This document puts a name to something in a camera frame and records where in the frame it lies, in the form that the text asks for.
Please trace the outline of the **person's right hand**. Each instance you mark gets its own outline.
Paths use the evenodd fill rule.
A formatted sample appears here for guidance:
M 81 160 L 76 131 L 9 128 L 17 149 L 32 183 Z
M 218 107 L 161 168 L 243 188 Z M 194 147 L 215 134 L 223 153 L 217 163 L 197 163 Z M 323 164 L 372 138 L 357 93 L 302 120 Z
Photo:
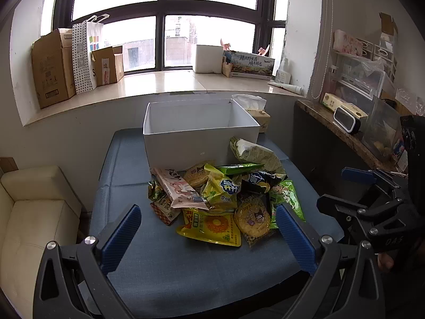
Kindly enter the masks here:
M 377 262 L 378 262 L 379 268 L 382 271 L 389 270 L 394 265 L 393 258 L 391 256 L 389 256 L 388 254 L 378 254 L 378 256 L 377 256 Z

